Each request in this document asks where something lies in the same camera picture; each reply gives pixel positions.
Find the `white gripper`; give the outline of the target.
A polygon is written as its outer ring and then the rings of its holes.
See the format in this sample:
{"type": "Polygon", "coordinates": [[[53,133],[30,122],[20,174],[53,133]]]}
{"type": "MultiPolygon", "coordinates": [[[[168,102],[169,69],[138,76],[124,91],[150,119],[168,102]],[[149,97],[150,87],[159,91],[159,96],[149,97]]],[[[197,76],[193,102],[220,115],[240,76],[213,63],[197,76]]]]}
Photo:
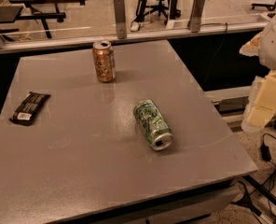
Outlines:
{"type": "MultiPolygon", "coordinates": [[[[256,34],[241,46],[239,53],[253,57],[258,55],[262,33],[256,34]]],[[[245,132],[258,132],[276,114],[276,71],[271,70],[265,77],[256,77],[250,87],[248,105],[245,107],[241,128],[245,132]]]]}

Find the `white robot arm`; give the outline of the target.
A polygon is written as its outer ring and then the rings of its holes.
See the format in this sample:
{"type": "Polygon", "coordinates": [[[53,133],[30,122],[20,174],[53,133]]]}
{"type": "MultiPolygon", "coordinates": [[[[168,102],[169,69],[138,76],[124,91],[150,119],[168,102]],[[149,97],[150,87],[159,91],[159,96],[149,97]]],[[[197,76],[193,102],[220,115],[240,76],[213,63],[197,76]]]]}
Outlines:
{"type": "Polygon", "coordinates": [[[243,112],[241,128],[249,133],[262,130],[276,114],[276,14],[262,32],[240,48],[240,54],[257,56],[269,69],[264,77],[255,77],[243,112]]]}

